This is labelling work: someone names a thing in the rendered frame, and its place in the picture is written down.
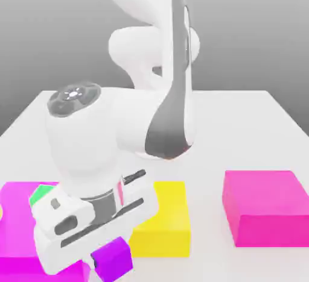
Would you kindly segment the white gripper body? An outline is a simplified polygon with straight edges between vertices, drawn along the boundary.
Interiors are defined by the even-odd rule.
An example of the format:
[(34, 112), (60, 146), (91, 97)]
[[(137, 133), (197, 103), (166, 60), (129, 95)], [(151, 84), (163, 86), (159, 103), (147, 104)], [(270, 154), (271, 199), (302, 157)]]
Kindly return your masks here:
[(159, 209), (154, 182), (140, 177), (92, 198), (68, 195), (54, 186), (33, 205), (34, 242), (43, 270), (58, 274), (133, 229)]

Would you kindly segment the small purple cube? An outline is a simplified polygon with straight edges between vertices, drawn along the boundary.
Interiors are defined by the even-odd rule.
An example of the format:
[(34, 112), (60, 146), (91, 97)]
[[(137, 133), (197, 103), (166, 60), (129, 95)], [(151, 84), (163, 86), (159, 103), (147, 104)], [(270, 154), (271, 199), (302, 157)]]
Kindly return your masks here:
[(91, 254), (102, 282), (114, 282), (133, 269), (128, 243), (118, 237)]

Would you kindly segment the small green cube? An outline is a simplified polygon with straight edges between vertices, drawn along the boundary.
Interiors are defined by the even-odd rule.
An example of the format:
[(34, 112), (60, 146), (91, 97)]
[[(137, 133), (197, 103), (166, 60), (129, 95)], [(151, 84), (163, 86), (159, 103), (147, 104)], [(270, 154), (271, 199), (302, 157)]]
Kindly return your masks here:
[(35, 191), (31, 194), (29, 198), (30, 207), (32, 208), (36, 202), (42, 199), (47, 193), (52, 191), (53, 188), (55, 188), (55, 186), (53, 185), (47, 185), (47, 184), (38, 185), (38, 187), (35, 189)]

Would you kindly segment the large magenta box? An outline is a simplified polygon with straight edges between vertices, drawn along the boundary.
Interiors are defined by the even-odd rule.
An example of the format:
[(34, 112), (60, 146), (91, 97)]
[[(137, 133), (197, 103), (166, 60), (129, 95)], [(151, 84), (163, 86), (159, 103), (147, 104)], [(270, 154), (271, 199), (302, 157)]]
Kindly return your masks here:
[(7, 182), (0, 188), (0, 282), (88, 282), (89, 267), (79, 261), (47, 275), (34, 245), (35, 221), (29, 197), (39, 182)]

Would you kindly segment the large yellow box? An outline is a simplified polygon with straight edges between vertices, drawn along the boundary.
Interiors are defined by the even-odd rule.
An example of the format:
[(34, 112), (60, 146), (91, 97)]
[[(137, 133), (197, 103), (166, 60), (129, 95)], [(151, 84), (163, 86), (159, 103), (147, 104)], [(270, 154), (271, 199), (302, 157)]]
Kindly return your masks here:
[(183, 181), (157, 181), (159, 210), (138, 225), (129, 246), (134, 258), (185, 258), (190, 256), (191, 224)]

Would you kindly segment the large pink box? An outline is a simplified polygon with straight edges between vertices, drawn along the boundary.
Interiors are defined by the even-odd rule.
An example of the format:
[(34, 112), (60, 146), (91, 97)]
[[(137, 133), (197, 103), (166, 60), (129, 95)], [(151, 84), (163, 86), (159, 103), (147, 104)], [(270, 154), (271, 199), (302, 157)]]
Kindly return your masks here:
[(238, 248), (309, 248), (309, 194), (292, 171), (226, 171), (222, 203)]

